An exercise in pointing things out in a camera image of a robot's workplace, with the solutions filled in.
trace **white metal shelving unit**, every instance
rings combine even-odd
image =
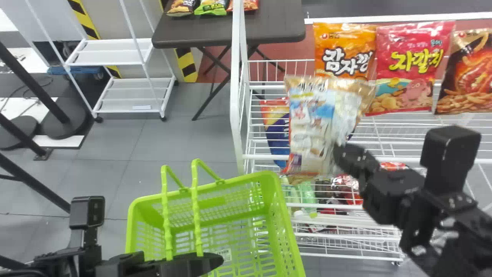
[[[162,49],[161,53],[164,56],[169,72],[171,72],[171,76],[165,78],[150,77],[147,66],[148,61],[154,51],[152,40],[150,38],[136,37],[124,0],[119,1],[132,38],[90,40],[81,30],[82,28],[80,24],[78,22],[74,22],[70,18],[71,23],[79,31],[81,41],[70,56],[65,60],[57,51],[49,33],[44,28],[36,11],[32,8],[30,0],[25,0],[38,25],[55,51],[59,61],[65,68],[65,71],[68,73],[72,83],[84,100],[88,109],[92,112],[93,118],[96,119],[97,122],[102,121],[101,117],[98,117],[99,113],[141,112],[159,113],[161,120],[164,121],[166,119],[166,106],[174,83],[176,82],[176,77],[172,73],[169,61],[167,60]],[[149,17],[147,7],[142,0],[139,0],[139,2],[146,16],[147,22],[149,23],[152,32],[154,32],[155,27]],[[115,78],[105,67],[134,65],[142,66],[145,74],[144,78]],[[103,66],[108,75],[111,76],[94,108],[91,108],[72,73],[70,72],[71,66]]]
[[[264,91],[265,99],[287,97],[283,84],[284,74],[273,66],[269,69],[268,63],[273,62],[284,67],[288,74],[302,76],[312,74],[309,69],[314,68],[314,60],[248,61],[242,2],[234,2],[231,48],[230,123],[238,171],[240,174],[262,170],[280,172],[273,160],[287,160],[288,156],[270,153],[260,112],[261,100],[257,99],[252,91]],[[260,69],[263,68],[266,70],[265,76],[260,73]],[[438,81],[434,90],[435,97],[439,92],[439,86]],[[491,123],[492,114],[434,116],[430,112],[392,113],[364,117],[350,142],[370,150],[381,162],[403,162],[425,175],[426,169],[420,167],[419,161],[425,134],[429,129],[458,124],[480,132],[482,142],[475,160],[476,165],[468,175],[465,192],[479,201],[479,207],[491,213]],[[331,187],[321,188],[314,184],[313,190],[335,191]],[[287,203],[287,206],[328,208],[334,211],[334,214],[319,214],[315,219],[306,217],[292,220],[301,255],[393,262],[400,262],[404,258],[398,247],[399,230],[392,226],[376,224],[360,205]],[[327,228],[321,232],[310,233],[306,224],[319,224]]]

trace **green shopping basket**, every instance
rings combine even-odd
[[[198,166],[215,183],[198,186]],[[162,166],[162,193],[137,198],[128,209],[126,252],[172,260],[196,252],[219,254],[209,276],[305,277],[280,180],[259,172],[224,180],[201,160],[191,163],[190,188]],[[168,175],[179,190],[167,192]]]

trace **potato chip bag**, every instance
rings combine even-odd
[[[289,150],[289,99],[260,100],[261,117],[265,125],[265,135],[272,155],[288,155]],[[274,160],[281,168],[285,168],[286,161]]]
[[[375,25],[315,22],[312,27],[316,76],[367,80],[376,49]]]
[[[227,15],[226,6],[227,0],[201,0],[200,5],[195,10],[195,15]]]
[[[378,27],[377,92],[366,115],[432,108],[435,73],[454,21]]]
[[[172,17],[186,16],[193,13],[195,0],[174,0],[166,15]]]
[[[245,11],[257,10],[259,6],[258,2],[259,0],[245,0],[244,1]],[[227,11],[232,11],[233,5],[234,5],[234,0],[231,0],[229,2],[229,7],[227,8]]]
[[[457,31],[436,114],[492,112],[492,28]]]
[[[374,98],[374,84],[332,77],[284,78],[289,95],[289,159],[285,174],[327,175],[335,143],[345,144]]]

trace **snack bag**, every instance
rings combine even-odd
[[[245,11],[257,10],[258,9],[258,2],[259,2],[259,0],[245,0],[244,1]],[[227,8],[227,11],[232,11],[233,3],[234,3],[234,0],[230,0],[229,7]]]
[[[380,164],[382,169],[386,169],[387,171],[396,171],[400,169],[408,169],[408,166],[404,163],[398,162],[384,162]]]
[[[358,115],[374,97],[374,86],[322,77],[286,76],[284,82],[290,99],[290,154],[283,172],[331,173],[334,143],[345,143]]]
[[[166,14],[172,17],[190,15],[193,13],[193,7],[195,0],[174,0]]]
[[[261,117],[265,124],[268,147],[272,155],[288,155],[289,150],[289,100],[287,97],[261,100]],[[280,168],[285,168],[286,161],[274,160]]]
[[[201,0],[200,6],[195,10],[195,15],[227,15],[225,11],[226,2],[227,0]]]
[[[492,111],[492,29],[453,32],[436,114]]]
[[[376,26],[315,22],[315,75],[367,80],[374,60]]]
[[[431,110],[435,72],[454,21],[378,27],[376,98],[366,115]]]

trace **red snack bag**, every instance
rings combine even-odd
[[[381,165],[382,169],[386,169],[387,171],[408,169],[408,166],[406,164],[398,163],[398,162],[384,162],[384,163],[381,163],[380,165]]]
[[[431,110],[435,72],[454,26],[435,21],[376,29],[378,90],[366,115]]]
[[[259,0],[245,0],[245,2],[244,2],[245,11],[257,10],[258,9],[258,2],[259,2]],[[227,7],[226,11],[232,11],[233,3],[234,3],[234,0],[230,0],[229,7]]]

